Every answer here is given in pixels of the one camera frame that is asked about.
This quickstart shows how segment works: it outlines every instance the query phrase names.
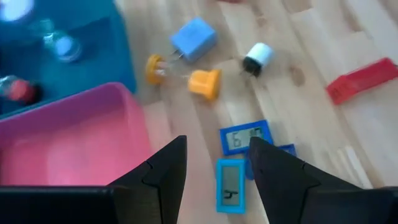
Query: yellow spool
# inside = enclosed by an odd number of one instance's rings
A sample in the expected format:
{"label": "yellow spool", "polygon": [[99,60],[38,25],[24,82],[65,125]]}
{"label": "yellow spool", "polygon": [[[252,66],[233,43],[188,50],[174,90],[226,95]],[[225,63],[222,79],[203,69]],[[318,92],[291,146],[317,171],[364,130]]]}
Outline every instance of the yellow spool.
{"label": "yellow spool", "polygon": [[157,75],[156,70],[159,69],[157,64],[159,62],[164,62],[162,56],[154,54],[148,58],[146,69],[145,69],[145,76],[148,83],[153,85],[161,84],[164,80],[164,77]]}
{"label": "yellow spool", "polygon": [[192,73],[188,81],[188,89],[208,100],[215,100],[220,91],[221,70],[212,70],[210,72],[196,70]]}

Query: wooden plank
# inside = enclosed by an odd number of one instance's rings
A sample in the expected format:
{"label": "wooden plank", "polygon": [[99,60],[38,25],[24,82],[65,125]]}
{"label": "wooden plank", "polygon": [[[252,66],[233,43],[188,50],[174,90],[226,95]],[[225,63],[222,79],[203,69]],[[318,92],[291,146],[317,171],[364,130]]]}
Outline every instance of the wooden plank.
{"label": "wooden plank", "polygon": [[367,35],[383,55],[398,63],[398,28],[390,15],[375,0],[346,0]]}

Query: wooden floor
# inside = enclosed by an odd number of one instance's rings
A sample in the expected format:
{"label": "wooden floor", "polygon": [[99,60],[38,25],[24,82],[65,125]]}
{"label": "wooden floor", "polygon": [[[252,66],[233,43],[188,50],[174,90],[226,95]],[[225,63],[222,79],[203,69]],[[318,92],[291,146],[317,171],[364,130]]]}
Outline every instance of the wooden floor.
{"label": "wooden floor", "polygon": [[[333,106],[325,87],[339,75],[382,57],[398,63],[396,0],[118,0],[126,18],[138,97],[150,140],[160,149],[188,136],[188,172],[179,224],[267,223],[254,182],[247,214],[215,212],[215,162],[223,157],[218,130],[267,119],[277,145],[294,143],[299,158],[360,187],[398,185],[398,80]],[[195,16],[218,32],[218,45],[175,73],[220,68],[218,101],[187,91],[187,81],[144,81],[150,54],[173,59],[169,36]],[[276,52],[258,79],[238,75],[256,43]]]}

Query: blue digital timer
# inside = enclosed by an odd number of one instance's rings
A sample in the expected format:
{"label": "blue digital timer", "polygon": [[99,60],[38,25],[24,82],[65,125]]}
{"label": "blue digital timer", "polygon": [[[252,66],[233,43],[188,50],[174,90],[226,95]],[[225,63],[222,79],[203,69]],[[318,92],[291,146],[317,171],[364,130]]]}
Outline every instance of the blue digital timer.
{"label": "blue digital timer", "polygon": [[217,212],[246,212],[244,159],[218,159],[216,166]]}
{"label": "blue digital timer", "polygon": [[274,143],[266,120],[224,128],[220,130],[224,155],[245,153],[249,149],[251,137],[260,137],[270,144]]}

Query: plastic bin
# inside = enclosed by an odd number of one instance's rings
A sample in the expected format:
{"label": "plastic bin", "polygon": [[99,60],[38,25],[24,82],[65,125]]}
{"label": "plastic bin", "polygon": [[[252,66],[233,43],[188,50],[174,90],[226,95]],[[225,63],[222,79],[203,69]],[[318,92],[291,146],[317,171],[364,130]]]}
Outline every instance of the plastic bin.
{"label": "plastic bin", "polygon": [[107,185],[151,152],[142,109],[107,83],[0,121],[0,185]]}

